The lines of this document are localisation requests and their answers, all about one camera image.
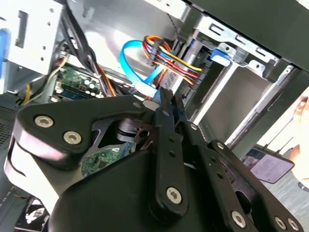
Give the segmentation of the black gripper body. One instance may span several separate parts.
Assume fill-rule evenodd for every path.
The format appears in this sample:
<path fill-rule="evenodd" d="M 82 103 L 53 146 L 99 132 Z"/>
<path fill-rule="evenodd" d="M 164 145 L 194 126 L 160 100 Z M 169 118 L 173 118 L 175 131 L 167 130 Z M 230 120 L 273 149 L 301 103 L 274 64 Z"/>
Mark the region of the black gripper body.
<path fill-rule="evenodd" d="M 151 214 L 151 158 L 138 152 L 69 187 L 49 219 L 51 232 L 216 232 L 213 197 L 199 172 L 185 166 L 189 209 L 173 224 Z"/>

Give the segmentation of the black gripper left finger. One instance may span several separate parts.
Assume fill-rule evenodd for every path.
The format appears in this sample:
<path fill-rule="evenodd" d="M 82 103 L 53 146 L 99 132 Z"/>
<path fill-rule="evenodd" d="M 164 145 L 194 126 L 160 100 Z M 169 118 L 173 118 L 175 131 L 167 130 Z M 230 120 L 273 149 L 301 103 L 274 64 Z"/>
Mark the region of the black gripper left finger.
<path fill-rule="evenodd" d="M 63 192 L 82 180 L 85 157 L 134 142 L 153 159 L 151 203 L 182 214 L 186 182 L 172 100 L 172 92 L 161 88 L 153 101 L 119 96 L 24 107 L 16 114 L 5 174 L 51 213 Z"/>

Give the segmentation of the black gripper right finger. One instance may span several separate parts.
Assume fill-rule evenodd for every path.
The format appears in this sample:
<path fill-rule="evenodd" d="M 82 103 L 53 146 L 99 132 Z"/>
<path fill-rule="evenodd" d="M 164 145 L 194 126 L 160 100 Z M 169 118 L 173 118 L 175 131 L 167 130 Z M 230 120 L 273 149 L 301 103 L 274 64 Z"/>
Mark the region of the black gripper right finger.
<path fill-rule="evenodd" d="M 221 141 L 207 143 L 187 120 L 181 97 L 173 98 L 175 129 L 211 195 L 211 220 L 219 232 L 302 232 L 296 218 Z"/>

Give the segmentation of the bare person hand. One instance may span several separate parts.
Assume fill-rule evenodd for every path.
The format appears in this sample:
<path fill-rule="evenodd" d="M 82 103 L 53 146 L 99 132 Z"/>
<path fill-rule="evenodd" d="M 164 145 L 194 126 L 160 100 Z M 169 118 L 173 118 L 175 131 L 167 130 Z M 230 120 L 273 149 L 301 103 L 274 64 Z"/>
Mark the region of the bare person hand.
<path fill-rule="evenodd" d="M 297 141 L 290 158 L 295 164 L 309 161 L 309 99 L 303 99 L 297 106 L 294 117 L 294 138 Z"/>

